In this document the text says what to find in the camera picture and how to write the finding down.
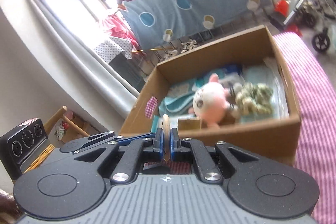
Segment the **teal knitted towel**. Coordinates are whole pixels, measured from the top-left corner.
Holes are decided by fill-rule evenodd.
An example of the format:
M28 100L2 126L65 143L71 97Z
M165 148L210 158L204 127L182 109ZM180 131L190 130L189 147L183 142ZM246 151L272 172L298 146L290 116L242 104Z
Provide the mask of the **teal knitted towel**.
M193 106L194 92L178 97L165 97L158 107L159 115L167 114L170 117L177 117L187 114Z

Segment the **pink white plush toy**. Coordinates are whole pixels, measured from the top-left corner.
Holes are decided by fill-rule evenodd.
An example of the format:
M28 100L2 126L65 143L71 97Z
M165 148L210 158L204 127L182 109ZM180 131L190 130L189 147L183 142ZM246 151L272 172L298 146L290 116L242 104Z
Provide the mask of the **pink white plush toy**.
M236 94L243 88L241 83L234 83L225 88L219 81L216 73L210 75L209 82L200 87L193 97L193 108L189 113L194 113L208 128L219 128L226 116L235 119L240 117L240 110L232 103Z

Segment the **green floral scrunchie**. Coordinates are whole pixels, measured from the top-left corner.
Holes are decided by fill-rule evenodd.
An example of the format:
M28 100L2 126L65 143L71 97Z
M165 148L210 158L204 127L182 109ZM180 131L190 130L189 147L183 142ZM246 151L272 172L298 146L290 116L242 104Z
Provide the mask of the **green floral scrunchie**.
M269 115L273 113L271 99L273 89L259 83L246 83L235 96L236 105L243 116Z

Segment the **blue wet wipes pack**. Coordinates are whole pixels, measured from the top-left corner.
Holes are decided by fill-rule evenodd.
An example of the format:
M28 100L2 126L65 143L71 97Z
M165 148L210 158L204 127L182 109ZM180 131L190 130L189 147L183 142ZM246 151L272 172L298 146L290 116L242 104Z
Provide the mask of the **blue wet wipes pack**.
M201 77L196 78L194 82L194 88L199 88L206 83L209 82L210 76L212 74L217 74L219 77L219 82L225 87L231 87L236 83L240 83L242 85L245 84L245 80L243 79L242 75L242 66L241 65L225 65L221 68L213 69Z

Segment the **blue face mask pack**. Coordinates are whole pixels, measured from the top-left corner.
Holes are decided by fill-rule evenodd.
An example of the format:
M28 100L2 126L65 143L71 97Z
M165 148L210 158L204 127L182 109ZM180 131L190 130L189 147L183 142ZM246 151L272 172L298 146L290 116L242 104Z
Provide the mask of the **blue face mask pack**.
M276 59L266 57L260 65L244 67L243 78L252 88L252 101L245 103L248 114L241 116L240 123L288 118L284 83Z

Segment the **blue tissue box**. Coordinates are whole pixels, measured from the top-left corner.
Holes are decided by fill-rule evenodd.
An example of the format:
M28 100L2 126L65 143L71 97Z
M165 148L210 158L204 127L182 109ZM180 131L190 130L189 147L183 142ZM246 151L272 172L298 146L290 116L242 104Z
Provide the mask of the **blue tissue box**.
M193 95L195 93L193 91L193 86L194 83L190 81L174 84L173 86L170 87L167 96L170 98L178 98Z

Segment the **yellow scouring sponge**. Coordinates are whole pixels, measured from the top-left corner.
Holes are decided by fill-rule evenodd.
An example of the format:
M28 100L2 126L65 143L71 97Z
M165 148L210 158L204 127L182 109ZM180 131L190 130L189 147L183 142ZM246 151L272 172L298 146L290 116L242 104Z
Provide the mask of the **yellow scouring sponge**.
M188 130L199 130L201 128L202 128L202 121L198 117L178 120L178 130L188 131Z

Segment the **brown cardboard box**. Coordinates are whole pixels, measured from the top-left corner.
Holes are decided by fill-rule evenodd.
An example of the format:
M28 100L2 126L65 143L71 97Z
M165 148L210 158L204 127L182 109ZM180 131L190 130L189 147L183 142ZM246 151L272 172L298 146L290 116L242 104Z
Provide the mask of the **brown cardboard box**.
M133 136L151 130L152 120L145 115L151 97L163 100L172 84L201 76L228 64L256 65L265 58L276 60L276 71L284 83L289 116L235 123L227 118L220 128L178 130L180 138L199 139L205 145L227 141L248 151L292 165L301 127L301 116L293 80L285 59L265 26L217 39L214 42L159 63L149 76L120 134Z

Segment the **grey curtain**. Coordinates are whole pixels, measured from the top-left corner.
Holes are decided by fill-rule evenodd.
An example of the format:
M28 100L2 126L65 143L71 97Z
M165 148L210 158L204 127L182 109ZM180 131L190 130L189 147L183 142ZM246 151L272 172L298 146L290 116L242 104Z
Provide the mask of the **grey curtain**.
M45 0L28 1L42 25L72 65L122 118L126 118L139 92L82 40L70 32L47 6Z

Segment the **white polka dot cloth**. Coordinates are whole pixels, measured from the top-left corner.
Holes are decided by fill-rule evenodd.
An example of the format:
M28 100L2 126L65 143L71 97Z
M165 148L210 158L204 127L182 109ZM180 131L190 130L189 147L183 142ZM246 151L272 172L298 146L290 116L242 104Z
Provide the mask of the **white polka dot cloth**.
M94 52L106 63L110 63L118 55L132 59L133 45L129 39L111 36L105 42L94 48Z

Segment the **purple checkered tablecloth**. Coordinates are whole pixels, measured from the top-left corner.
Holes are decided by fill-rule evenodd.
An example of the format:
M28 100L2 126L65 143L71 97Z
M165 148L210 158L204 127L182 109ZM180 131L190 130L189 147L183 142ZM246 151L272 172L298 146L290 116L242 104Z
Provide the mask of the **purple checkered tablecloth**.
M317 221L335 223L335 91L296 34L272 38L288 66L300 110L294 163L318 181L321 194L314 211Z

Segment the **pink hanging garment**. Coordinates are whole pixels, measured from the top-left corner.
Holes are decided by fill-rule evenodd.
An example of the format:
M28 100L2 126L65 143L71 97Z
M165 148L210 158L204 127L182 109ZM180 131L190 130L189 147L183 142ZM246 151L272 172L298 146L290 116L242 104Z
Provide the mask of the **pink hanging garment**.
M132 45L139 50L140 46L133 32L129 30L126 24L116 14L108 15L100 24L104 31L111 37L129 39Z

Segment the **black wheelchair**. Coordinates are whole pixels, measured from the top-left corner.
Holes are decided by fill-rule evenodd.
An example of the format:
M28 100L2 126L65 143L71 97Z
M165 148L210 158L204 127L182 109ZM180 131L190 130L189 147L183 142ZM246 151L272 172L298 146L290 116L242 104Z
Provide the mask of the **black wheelchair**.
M300 25L320 26L311 45L316 52L325 53L331 46L329 30L335 25L335 0L279 0L268 19L281 32L295 31Z

